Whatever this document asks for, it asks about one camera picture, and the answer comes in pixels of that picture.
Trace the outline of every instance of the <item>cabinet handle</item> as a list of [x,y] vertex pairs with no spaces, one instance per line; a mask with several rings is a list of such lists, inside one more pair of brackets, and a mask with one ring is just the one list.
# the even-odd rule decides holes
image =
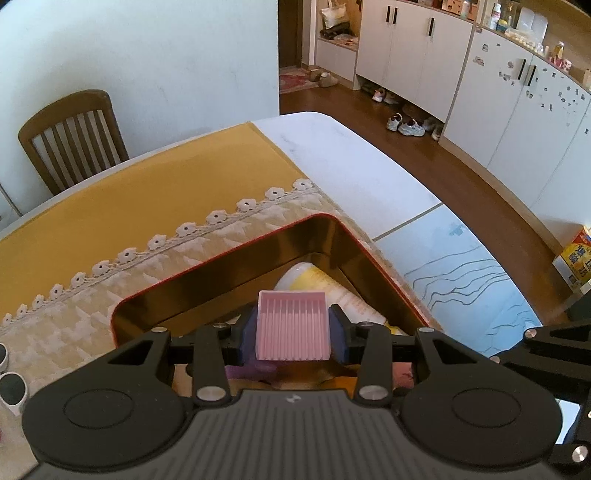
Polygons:
[[529,81],[529,82],[527,82],[527,86],[530,86],[530,85],[531,85],[531,81],[534,79],[534,75],[535,75],[535,69],[536,69],[536,67],[537,67],[537,66],[536,66],[536,65],[534,65],[534,71],[533,71],[533,72],[531,72],[530,81]]
[[521,75],[523,74],[523,69],[525,68],[526,63],[527,60],[524,59],[523,63],[521,64],[521,70],[519,71],[519,76],[517,77],[517,80],[521,80]]

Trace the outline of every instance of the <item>yellow tablecloth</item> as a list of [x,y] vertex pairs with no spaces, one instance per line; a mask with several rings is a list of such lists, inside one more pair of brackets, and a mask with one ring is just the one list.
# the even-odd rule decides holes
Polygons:
[[213,210],[286,191],[303,173],[254,125],[243,124],[155,154],[65,198],[0,241],[0,319],[70,285],[157,233],[205,223]]

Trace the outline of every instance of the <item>dining table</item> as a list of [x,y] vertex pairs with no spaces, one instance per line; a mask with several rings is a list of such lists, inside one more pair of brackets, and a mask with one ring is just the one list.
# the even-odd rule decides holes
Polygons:
[[[486,356],[541,322],[469,228],[333,118],[293,113],[120,163],[0,231],[0,342],[34,394],[115,347],[115,307],[316,213],[336,216],[429,326]],[[35,465],[0,408],[0,480]]]

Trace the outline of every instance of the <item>wooden floor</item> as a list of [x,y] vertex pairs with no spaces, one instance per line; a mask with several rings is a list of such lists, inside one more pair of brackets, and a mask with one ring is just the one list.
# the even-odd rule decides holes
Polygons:
[[332,116],[404,167],[449,207],[513,279],[540,320],[567,321],[570,289],[552,266],[552,252],[484,180],[430,136],[404,137],[386,130],[393,107],[341,85],[280,96],[282,114]]

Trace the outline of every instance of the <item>pink plastic container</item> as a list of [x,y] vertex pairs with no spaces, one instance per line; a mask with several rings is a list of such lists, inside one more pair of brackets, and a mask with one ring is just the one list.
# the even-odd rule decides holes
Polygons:
[[328,360],[330,331],[324,292],[261,290],[256,357],[276,361]]

